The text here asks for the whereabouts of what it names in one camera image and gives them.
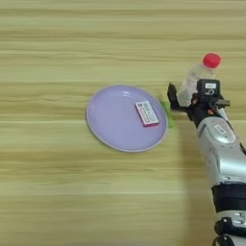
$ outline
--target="red bottle cap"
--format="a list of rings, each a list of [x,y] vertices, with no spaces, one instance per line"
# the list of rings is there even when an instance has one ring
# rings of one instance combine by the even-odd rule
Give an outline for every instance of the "red bottle cap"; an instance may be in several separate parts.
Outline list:
[[[214,53],[209,53],[204,56],[204,65],[210,68],[216,68],[221,62],[221,57]]]

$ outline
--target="plastic bottle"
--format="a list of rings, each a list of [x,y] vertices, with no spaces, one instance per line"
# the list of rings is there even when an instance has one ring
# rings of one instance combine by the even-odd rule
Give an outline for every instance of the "plastic bottle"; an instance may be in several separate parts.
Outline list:
[[[200,79],[215,79],[215,68],[221,62],[220,56],[209,53],[204,56],[203,62],[196,64],[188,72],[181,90],[178,92],[178,101],[181,106],[188,107],[193,93],[197,92],[197,82]],[[222,117],[228,120],[224,109],[219,110]]]

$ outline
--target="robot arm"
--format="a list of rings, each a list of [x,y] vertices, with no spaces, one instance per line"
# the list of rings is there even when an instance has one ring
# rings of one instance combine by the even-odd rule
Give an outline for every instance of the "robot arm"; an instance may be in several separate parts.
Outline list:
[[[230,123],[219,113],[230,104],[220,94],[219,81],[200,80],[197,89],[190,107],[184,108],[179,106],[176,88],[170,84],[167,94],[171,109],[185,111],[197,128],[217,212],[214,228],[218,237],[213,246],[245,246],[246,152]]]

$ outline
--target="small box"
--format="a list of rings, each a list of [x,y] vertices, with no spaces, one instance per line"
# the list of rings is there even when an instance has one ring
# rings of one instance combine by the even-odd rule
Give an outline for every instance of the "small box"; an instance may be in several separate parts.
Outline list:
[[[144,127],[159,125],[159,120],[149,101],[135,103],[135,108],[139,114]]]

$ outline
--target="purple plate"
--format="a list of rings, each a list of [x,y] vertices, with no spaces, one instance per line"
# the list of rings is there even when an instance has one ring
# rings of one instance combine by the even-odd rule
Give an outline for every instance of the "purple plate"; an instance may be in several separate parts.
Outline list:
[[[159,125],[143,127],[136,102],[149,101]],[[111,148],[141,152],[158,145],[167,129],[167,117],[160,102],[142,89],[110,86],[96,93],[86,109],[86,120],[94,134]]]

